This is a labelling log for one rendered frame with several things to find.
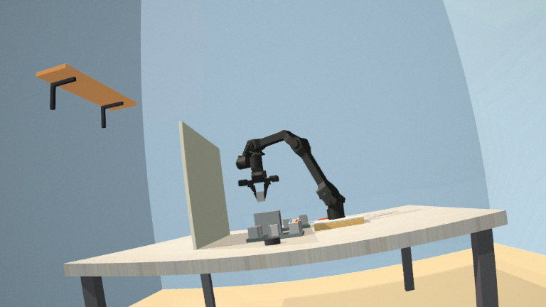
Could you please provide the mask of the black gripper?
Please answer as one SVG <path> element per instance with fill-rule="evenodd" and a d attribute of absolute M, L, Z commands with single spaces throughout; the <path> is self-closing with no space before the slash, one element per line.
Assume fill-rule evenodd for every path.
<path fill-rule="evenodd" d="M 251 173 L 253 170 L 255 170 L 255 172 L 258 172 L 259 169 L 262 169 L 263 170 L 263 166 L 252 166 L 250 167 L 251 168 Z M 250 187 L 252 192 L 254 193 L 255 195 L 255 198 L 257 199 L 256 197 L 256 190 L 255 190 L 255 185 L 253 185 L 254 183 L 264 183 L 264 199 L 266 198 L 266 194 L 267 194 L 267 189 L 268 189 L 268 186 L 269 184 L 271 184 L 270 182 L 279 182 L 279 177 L 278 176 L 270 176 L 269 178 L 265 178 L 263 179 L 262 182 L 252 182 L 250 180 L 247 180 L 247 179 L 242 179 L 242 180 L 239 180 L 238 183 L 239 183 L 239 186 L 245 186 L 247 185 L 247 187 Z"/>

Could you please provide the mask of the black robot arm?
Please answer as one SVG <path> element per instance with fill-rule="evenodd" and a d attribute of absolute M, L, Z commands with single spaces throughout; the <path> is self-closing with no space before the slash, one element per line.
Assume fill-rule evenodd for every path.
<path fill-rule="evenodd" d="M 312 177 L 316 181 L 318 190 L 317 195 L 328 206 L 328 220 L 345 218 L 344 202 L 345 199 L 338 189 L 327 180 L 323 171 L 319 168 L 315 158 L 311 153 L 309 141 L 301 138 L 290 131 L 282 130 L 276 134 L 266 136 L 262 139 L 250 139 L 247 141 L 245 149 L 241 156 L 236 160 L 236 167 L 239 170 L 250 168 L 252 166 L 262 166 L 262 152 L 267 146 L 285 141 L 291 149 L 302 158 Z M 258 172 L 252 171 L 252 182 L 262 182 L 267 177 L 266 171 L 259 169 Z"/>

